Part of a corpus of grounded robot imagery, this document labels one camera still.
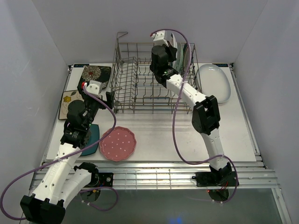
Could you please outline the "green floral plate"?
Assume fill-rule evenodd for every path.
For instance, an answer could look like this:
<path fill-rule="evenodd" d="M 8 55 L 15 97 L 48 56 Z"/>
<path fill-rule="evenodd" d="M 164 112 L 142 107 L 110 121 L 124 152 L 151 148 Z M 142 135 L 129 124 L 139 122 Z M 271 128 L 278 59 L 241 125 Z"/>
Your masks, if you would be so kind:
<path fill-rule="evenodd" d="M 177 60 L 176 64 L 174 64 L 174 67 L 176 71 L 178 71 L 180 74 L 182 73 L 182 63 L 183 63 L 183 57 L 184 57 L 184 43 L 178 43 L 177 44 Z"/>

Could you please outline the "green red rimmed white plate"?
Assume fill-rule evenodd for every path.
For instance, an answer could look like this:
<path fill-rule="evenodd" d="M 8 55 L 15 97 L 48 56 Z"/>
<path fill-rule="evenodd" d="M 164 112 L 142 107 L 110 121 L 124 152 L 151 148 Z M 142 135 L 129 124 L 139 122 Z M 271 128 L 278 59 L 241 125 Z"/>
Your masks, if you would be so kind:
<path fill-rule="evenodd" d="M 183 48 L 183 64 L 182 64 L 183 75 L 185 75 L 185 73 L 189 70 L 191 62 L 192 62 L 192 50 L 189 48 L 188 44 L 185 43 Z"/>

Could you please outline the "cream floral square plate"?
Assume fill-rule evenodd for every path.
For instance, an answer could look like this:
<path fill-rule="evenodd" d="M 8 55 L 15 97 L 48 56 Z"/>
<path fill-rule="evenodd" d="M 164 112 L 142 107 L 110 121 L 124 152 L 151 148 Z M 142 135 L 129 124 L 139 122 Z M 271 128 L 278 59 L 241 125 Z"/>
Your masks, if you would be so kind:
<path fill-rule="evenodd" d="M 71 90 L 71 91 L 63 92 L 62 97 L 61 97 L 60 107 L 59 107 L 59 113 L 58 113 L 59 120 L 67 119 L 68 106 L 71 102 L 73 102 L 75 100 L 84 101 L 78 90 Z"/>

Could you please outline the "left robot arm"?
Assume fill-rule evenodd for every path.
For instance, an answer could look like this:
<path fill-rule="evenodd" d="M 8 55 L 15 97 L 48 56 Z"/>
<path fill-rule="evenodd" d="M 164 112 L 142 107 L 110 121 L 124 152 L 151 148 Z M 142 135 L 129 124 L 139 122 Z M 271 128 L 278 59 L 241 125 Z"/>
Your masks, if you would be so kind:
<path fill-rule="evenodd" d="M 20 205 L 25 218 L 37 224 L 60 224 L 71 200 L 83 187 L 98 187 L 99 171 L 96 165 L 74 163 L 91 138 L 90 127 L 99 109 L 112 109 L 113 94 L 106 92 L 106 100 L 82 93 L 83 100 L 72 101 L 64 122 L 56 163 L 50 165 L 41 183 L 30 196 L 24 196 Z"/>

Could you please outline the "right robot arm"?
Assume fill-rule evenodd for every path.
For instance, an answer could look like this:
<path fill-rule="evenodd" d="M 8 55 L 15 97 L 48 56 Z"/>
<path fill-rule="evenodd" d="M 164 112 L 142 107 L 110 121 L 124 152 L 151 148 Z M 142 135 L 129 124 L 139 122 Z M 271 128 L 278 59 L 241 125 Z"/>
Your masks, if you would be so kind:
<path fill-rule="evenodd" d="M 172 46 L 157 45 L 151 50 L 150 70 L 159 84 L 177 94 L 192 109 L 192 126 L 200 133 L 209 155 L 209 172 L 197 172 L 192 178 L 197 186 L 238 185 L 238 177 L 231 160 L 224 155 L 220 140 L 220 112 L 215 96 L 206 96 L 183 81 L 181 75 L 170 66 L 175 61 L 177 49 Z"/>

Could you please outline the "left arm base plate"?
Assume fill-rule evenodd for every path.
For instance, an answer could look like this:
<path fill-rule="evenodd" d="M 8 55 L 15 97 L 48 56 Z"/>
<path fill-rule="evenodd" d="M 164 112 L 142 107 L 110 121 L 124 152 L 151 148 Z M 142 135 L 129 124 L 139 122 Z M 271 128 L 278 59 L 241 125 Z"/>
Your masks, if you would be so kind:
<path fill-rule="evenodd" d="M 99 173 L 97 187 L 113 187 L 113 173 Z"/>

